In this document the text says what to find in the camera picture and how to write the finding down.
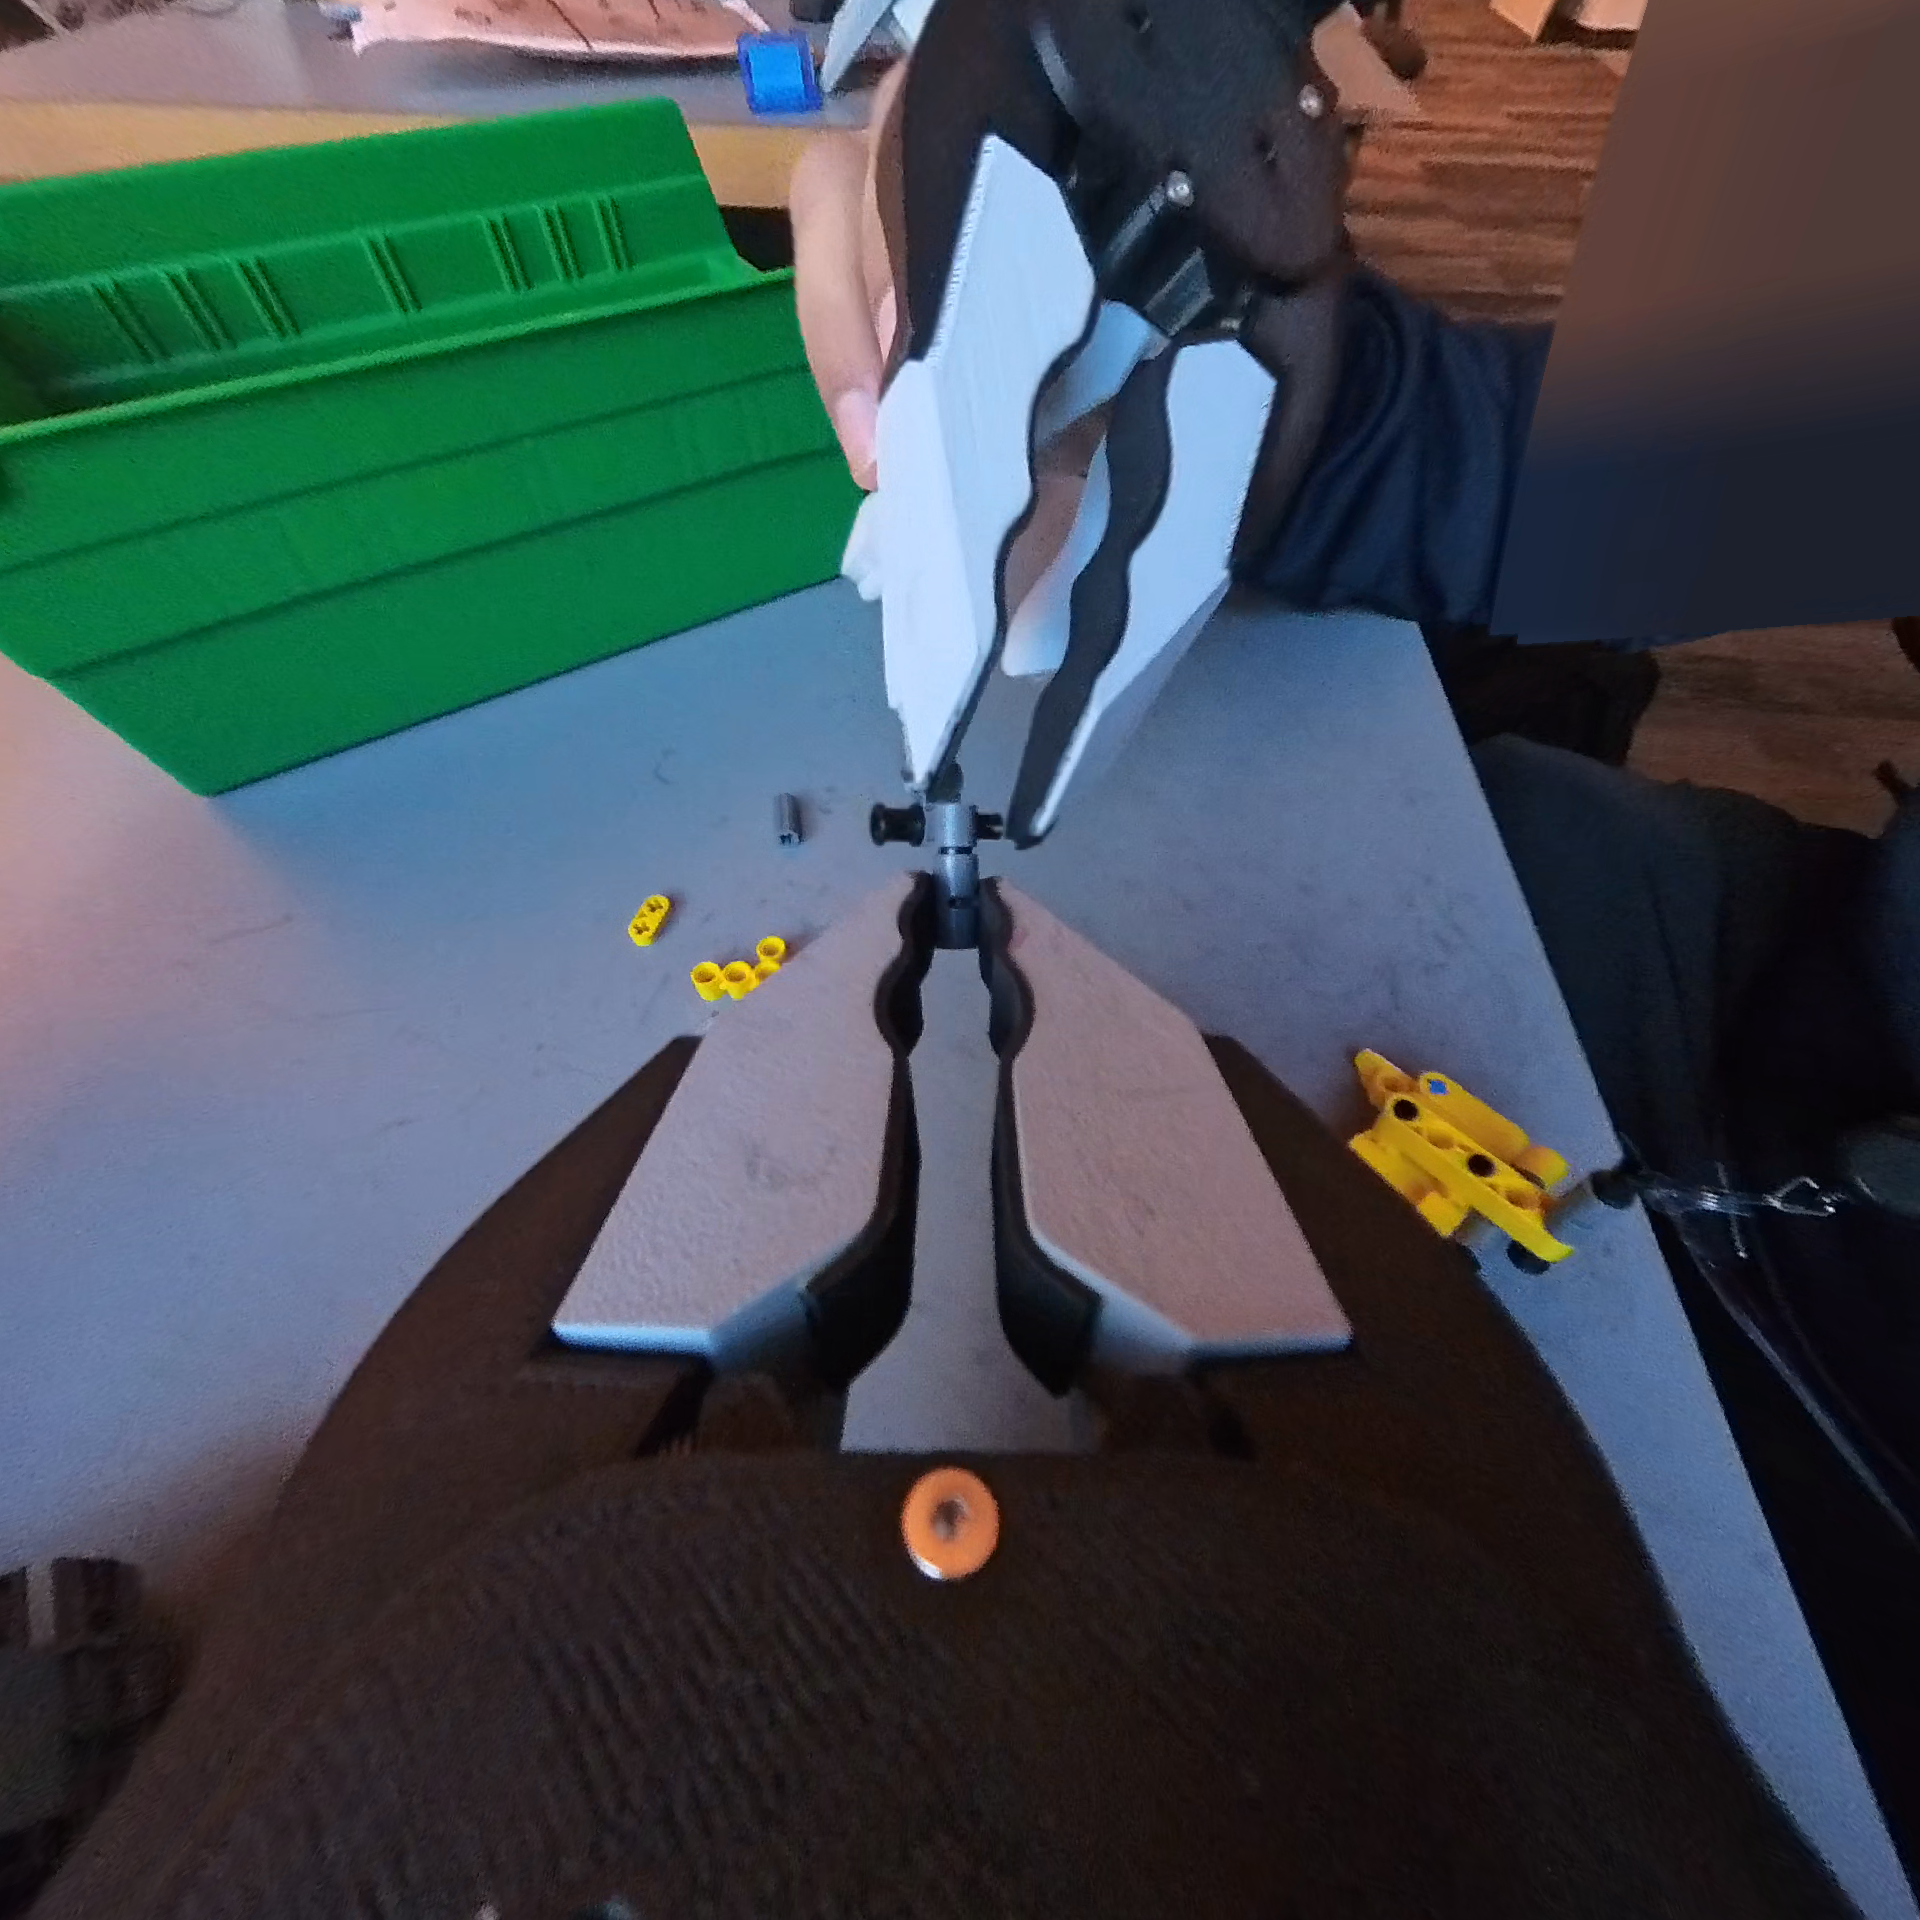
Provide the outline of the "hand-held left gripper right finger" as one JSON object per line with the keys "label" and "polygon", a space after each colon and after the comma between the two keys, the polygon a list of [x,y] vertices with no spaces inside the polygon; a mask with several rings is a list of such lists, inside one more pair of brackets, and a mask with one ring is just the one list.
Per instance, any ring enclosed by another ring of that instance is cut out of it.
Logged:
{"label": "hand-held left gripper right finger", "polygon": [[981,894],[1002,1334],[1051,1396],[1101,1373],[1340,1357],[1352,1323],[1201,1030],[1025,891]]}

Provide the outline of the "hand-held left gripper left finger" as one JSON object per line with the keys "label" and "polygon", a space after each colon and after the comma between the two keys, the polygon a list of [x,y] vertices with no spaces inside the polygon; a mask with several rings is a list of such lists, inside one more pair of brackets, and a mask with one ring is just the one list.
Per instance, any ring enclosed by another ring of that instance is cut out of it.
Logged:
{"label": "hand-held left gripper left finger", "polygon": [[923,879],[893,875],[718,1016],[551,1336],[852,1386],[912,1303],[920,979]]}

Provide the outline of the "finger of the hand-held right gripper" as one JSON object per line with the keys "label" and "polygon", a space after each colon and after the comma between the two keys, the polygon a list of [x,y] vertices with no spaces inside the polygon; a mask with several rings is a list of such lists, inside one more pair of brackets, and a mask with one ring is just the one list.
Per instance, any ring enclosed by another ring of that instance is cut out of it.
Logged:
{"label": "finger of the hand-held right gripper", "polygon": [[935,311],[880,403],[880,491],[848,560],[880,594],[902,783],[932,795],[1006,640],[1036,443],[1098,403],[1101,375],[1074,367],[1101,297],[1063,184],[1000,134],[978,147],[955,234],[908,239],[935,270]]}
{"label": "finger of the hand-held right gripper", "polygon": [[1066,651],[1032,711],[1002,834],[1032,850],[1107,770],[1233,586],[1233,551],[1276,381],[1236,341],[1171,346],[1117,393],[1080,516],[1045,586]]}

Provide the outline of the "grey black block joint connector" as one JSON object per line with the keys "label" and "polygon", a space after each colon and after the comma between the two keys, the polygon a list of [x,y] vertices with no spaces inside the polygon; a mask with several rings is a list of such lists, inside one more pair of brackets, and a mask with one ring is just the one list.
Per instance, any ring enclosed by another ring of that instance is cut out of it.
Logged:
{"label": "grey black block joint connector", "polygon": [[978,946],[981,924],[981,845],[1002,835],[1002,821],[967,796],[959,766],[949,766],[920,803],[920,850],[932,855],[935,943],[945,951]]}

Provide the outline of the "person's right forearm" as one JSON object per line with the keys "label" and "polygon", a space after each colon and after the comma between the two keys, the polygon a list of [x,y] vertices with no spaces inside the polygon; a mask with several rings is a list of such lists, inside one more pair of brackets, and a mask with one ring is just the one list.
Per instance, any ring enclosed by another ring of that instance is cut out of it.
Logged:
{"label": "person's right forearm", "polygon": [[1239,582],[1297,611],[1486,629],[1556,324],[1456,320],[1359,268],[1304,481]]}

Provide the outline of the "grey desk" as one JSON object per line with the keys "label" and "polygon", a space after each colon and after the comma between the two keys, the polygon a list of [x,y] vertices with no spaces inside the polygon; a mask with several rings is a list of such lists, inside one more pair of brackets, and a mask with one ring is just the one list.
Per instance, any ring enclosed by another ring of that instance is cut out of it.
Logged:
{"label": "grey desk", "polygon": [[[713,1016],[689,966],[902,866],[896,780],[848,586],[226,800],[5,665],[5,1567],[202,1588],[428,1264]],[[1224,611],[996,861],[1329,1123],[1375,1049],[1615,1151],[1418,629]]]}

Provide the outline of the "person's right hand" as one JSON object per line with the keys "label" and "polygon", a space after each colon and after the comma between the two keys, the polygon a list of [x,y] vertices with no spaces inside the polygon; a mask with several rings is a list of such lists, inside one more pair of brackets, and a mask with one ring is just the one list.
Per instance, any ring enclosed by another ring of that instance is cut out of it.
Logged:
{"label": "person's right hand", "polygon": [[787,215],[807,369],[857,486],[872,493],[896,290],[870,136],[821,132],[793,167]]}

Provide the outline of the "small blue block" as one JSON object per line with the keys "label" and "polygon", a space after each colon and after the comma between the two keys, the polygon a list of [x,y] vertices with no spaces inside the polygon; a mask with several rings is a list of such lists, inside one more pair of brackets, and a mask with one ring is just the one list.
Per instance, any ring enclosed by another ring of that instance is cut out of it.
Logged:
{"label": "small blue block", "polygon": [[755,117],[802,117],[823,108],[821,61],[809,36],[745,33],[734,44],[740,75]]}

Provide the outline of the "person's dark clothed body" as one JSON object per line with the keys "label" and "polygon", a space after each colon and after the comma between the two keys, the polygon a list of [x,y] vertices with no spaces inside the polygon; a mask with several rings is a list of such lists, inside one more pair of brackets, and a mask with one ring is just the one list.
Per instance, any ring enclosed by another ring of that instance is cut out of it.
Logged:
{"label": "person's dark clothed body", "polygon": [[[1917,1210],[1917,780],[1875,834],[1628,767],[1657,659],[1424,626],[1628,1173]],[[1917,1537],[1652,1215],[1790,1588],[1917,1877]]]}

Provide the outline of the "green storage bin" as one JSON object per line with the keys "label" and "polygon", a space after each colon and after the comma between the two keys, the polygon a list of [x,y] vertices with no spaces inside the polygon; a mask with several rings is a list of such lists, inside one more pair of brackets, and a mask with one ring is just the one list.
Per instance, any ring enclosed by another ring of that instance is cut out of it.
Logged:
{"label": "green storage bin", "polygon": [[831,582],[673,102],[5,191],[5,657],[194,795]]}

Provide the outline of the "clear plastic parts bag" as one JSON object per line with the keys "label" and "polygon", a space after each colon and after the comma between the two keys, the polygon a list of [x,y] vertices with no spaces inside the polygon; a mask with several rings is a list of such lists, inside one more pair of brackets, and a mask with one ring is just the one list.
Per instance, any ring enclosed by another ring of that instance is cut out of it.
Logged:
{"label": "clear plastic parts bag", "polygon": [[1633,1185],[1842,1464],[1917,1535],[1917,1210],[1858,1183]]}

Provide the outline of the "yellow block frame assembly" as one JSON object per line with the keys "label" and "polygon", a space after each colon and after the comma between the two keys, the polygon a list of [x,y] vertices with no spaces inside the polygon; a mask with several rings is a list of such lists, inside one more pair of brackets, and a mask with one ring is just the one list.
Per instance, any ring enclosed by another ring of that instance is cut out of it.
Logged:
{"label": "yellow block frame assembly", "polygon": [[1495,1241],[1525,1273],[1572,1261],[1559,1230],[1572,1165],[1494,1112],[1452,1074],[1408,1074],[1386,1054],[1355,1051],[1368,1127],[1348,1136],[1352,1156],[1398,1192],[1452,1248],[1484,1253]]}

